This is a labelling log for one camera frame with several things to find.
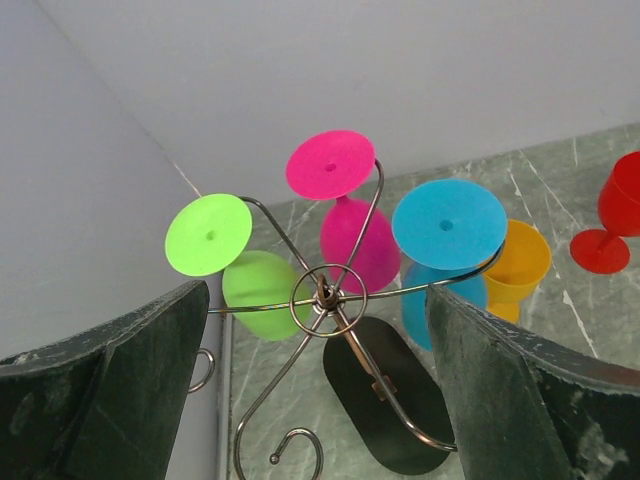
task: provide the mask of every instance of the plastic wine glass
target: plastic wine glass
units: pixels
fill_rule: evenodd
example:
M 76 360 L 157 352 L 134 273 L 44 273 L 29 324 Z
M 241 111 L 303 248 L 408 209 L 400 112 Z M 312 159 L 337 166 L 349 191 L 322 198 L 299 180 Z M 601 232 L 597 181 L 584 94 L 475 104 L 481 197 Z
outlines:
M 238 258 L 251 229 L 251 211 L 240 198 L 226 193 L 205 195 L 184 207 L 171 222 L 165 255 L 183 275 L 212 275 Z
M 249 307 L 289 301 L 298 275 L 282 257 L 270 252 L 250 250 L 240 256 L 225 270 L 222 276 L 222 293 L 229 307 Z M 296 291 L 295 300 L 311 298 L 305 284 Z M 295 308 L 299 318 L 311 313 L 311 305 Z M 296 334 L 299 329 L 289 310 L 236 312 L 240 320 L 254 335 L 265 340 L 277 341 Z
M 489 190 L 473 182 L 445 179 L 410 191 L 392 219 L 393 234 L 414 264 L 403 287 L 456 277 L 493 256 L 504 242 L 507 215 Z M 452 291 L 481 308 L 487 306 L 482 276 L 449 285 Z M 402 321 L 411 338 L 431 350 L 426 292 L 402 298 Z
M 336 200 L 322 223 L 320 249 L 327 263 L 347 263 L 360 234 L 369 203 L 347 195 L 360 187 L 375 166 L 375 149 L 369 139 L 349 130 L 318 134 L 300 145 L 286 169 L 287 182 L 298 195 L 310 200 Z M 391 224 L 375 209 L 352 268 L 369 292 L 389 285 L 400 271 L 402 256 L 393 239 Z M 330 268 L 337 280 L 339 268 Z M 347 274 L 341 288 L 362 293 L 360 282 Z
M 551 268 L 551 249 L 531 225 L 509 220 L 507 238 L 498 261 L 484 272 L 489 293 L 487 310 L 518 323 L 520 302 L 533 293 Z
M 602 229 L 585 230 L 571 241 L 571 256 L 585 270 L 612 274 L 623 270 L 631 252 L 621 237 L 640 236 L 640 152 L 620 158 L 598 198 Z

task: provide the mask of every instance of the glass stem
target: glass stem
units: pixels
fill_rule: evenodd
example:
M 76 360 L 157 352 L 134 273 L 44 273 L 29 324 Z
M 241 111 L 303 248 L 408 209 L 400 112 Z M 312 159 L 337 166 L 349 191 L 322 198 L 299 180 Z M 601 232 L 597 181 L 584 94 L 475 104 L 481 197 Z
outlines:
M 614 235 L 612 233 L 609 233 L 607 231 L 607 234 L 605 235 L 605 237 L 600 241 L 600 243 L 598 244 L 598 247 L 596 248 L 598 253 L 602 253 L 604 251 L 605 248 L 607 248 L 609 246 L 609 244 L 611 242 L 613 242 L 616 238 L 618 238 L 617 235 Z
M 342 197 L 336 198 L 336 203 L 337 204 L 343 204 L 344 205 L 345 203 L 349 203 L 350 201 L 351 201 L 351 199 L 347 195 L 344 195 Z

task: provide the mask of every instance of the black oval base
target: black oval base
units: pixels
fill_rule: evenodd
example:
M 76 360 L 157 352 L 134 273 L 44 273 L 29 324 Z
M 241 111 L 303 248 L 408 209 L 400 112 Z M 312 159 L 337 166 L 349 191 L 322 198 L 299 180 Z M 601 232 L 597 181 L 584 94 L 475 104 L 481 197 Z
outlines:
M 428 435 L 453 443 L 454 435 L 440 387 L 386 322 L 363 317 L 354 327 L 396 398 L 412 422 Z M 330 338 L 324 348 L 329 383 L 373 457 L 401 475 L 423 475 L 438 468 L 447 452 L 429 447 L 402 424 L 387 401 L 381 401 L 344 336 Z

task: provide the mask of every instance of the pink wine glass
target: pink wine glass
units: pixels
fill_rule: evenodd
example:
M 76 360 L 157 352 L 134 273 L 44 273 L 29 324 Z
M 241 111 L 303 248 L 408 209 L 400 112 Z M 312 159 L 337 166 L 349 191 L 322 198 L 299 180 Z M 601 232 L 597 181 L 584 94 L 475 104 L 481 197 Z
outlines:
M 322 223 L 320 249 L 327 263 L 346 264 L 370 208 L 368 202 L 347 197 L 369 177 L 376 164 L 375 150 L 365 136 L 348 130 L 321 133 L 300 145 L 287 164 L 291 189 L 310 200 L 336 200 Z M 389 285 L 400 271 L 402 257 L 393 238 L 391 224 L 375 209 L 352 268 L 362 277 L 367 290 L 375 292 Z M 342 269 L 331 268 L 334 281 Z M 347 274 L 341 287 L 362 293 L 360 283 Z

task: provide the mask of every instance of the curled wire hook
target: curled wire hook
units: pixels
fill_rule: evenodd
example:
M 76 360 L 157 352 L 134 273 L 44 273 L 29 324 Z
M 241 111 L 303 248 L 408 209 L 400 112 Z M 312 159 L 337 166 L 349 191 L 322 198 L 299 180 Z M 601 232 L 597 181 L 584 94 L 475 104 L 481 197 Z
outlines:
M 318 328 L 322 323 L 322 321 L 325 318 L 327 318 L 328 313 L 329 311 L 327 309 L 323 309 L 322 312 L 318 315 L 318 318 L 316 318 L 316 321 L 313 322 L 313 325 L 311 326 L 311 328 L 312 329 Z M 244 434 L 244 430 L 245 428 L 247 428 L 247 423 L 249 422 L 249 420 L 251 420 L 251 417 L 253 417 L 253 415 L 256 413 L 258 408 L 260 408 L 260 406 L 264 403 L 264 401 L 271 394 L 271 392 L 273 392 L 273 390 L 278 386 L 278 384 L 280 383 L 280 380 L 282 380 L 284 376 L 289 372 L 293 364 L 296 363 L 300 355 L 302 355 L 302 352 L 305 350 L 305 348 L 307 348 L 307 345 L 309 345 L 309 342 L 311 341 L 312 338 L 313 338 L 312 335 L 309 335 L 309 334 L 305 335 L 304 339 L 302 339 L 302 342 L 300 342 L 300 345 L 298 345 L 298 348 L 296 348 L 296 350 L 293 352 L 291 357 L 289 357 L 289 360 L 287 360 L 287 362 L 282 366 L 282 368 L 276 374 L 276 376 L 273 377 L 273 380 L 271 380 L 269 385 L 267 385 L 267 388 L 264 389 L 264 391 L 255 400 L 255 402 L 251 404 L 251 406 L 246 411 L 244 416 L 240 419 L 240 423 L 238 423 L 238 427 L 236 428 L 236 434 L 233 439 L 233 466 L 240 480 L 247 480 L 247 477 L 244 474 L 244 470 L 242 469 L 242 460 L 240 459 L 240 444 L 242 442 L 242 436 Z M 290 430 L 284 436 L 284 438 L 280 442 L 280 445 L 278 445 L 278 448 L 276 449 L 276 451 L 270 455 L 269 461 L 271 462 L 272 465 L 276 465 L 280 459 L 280 455 L 282 455 L 282 453 L 284 452 L 284 449 L 287 447 L 287 445 L 291 441 L 291 438 L 293 438 L 296 435 L 304 435 L 313 443 L 313 446 L 316 450 L 316 469 L 314 472 L 314 476 L 312 477 L 312 480 L 317 480 L 319 478 L 320 473 L 322 472 L 322 468 L 324 465 L 324 452 L 322 451 L 322 444 L 320 443 L 320 440 L 318 439 L 318 437 L 313 432 L 311 432 L 310 430 L 307 430 L 306 428 L 294 428 L 293 430 Z
M 289 442 L 296 435 L 307 437 L 313 444 L 313 448 L 316 451 L 316 468 L 313 471 L 311 480 L 317 480 L 318 478 L 320 478 L 320 475 L 322 475 L 322 469 L 324 467 L 324 451 L 322 450 L 322 443 L 320 443 L 318 436 L 311 430 L 308 430 L 306 428 L 293 428 L 289 430 L 287 434 L 282 438 L 282 441 L 280 442 L 280 445 L 278 445 L 278 448 L 276 448 L 276 451 L 273 452 L 269 457 L 269 462 L 271 462 L 271 465 L 277 465 L 278 463 L 280 463 L 280 457 L 286 450 Z
M 202 387 L 204 387 L 209 382 L 209 380 L 211 380 L 211 377 L 213 377 L 213 373 L 216 370 L 216 359 L 213 356 L 213 353 L 211 352 L 211 350 L 209 350 L 208 348 L 199 348 L 196 355 L 204 355 L 205 357 L 207 357 L 207 371 L 204 374 L 204 377 L 202 378 L 202 380 L 200 380 L 195 385 L 189 387 L 189 390 L 187 390 L 187 393 L 195 393 L 198 390 L 200 390 Z

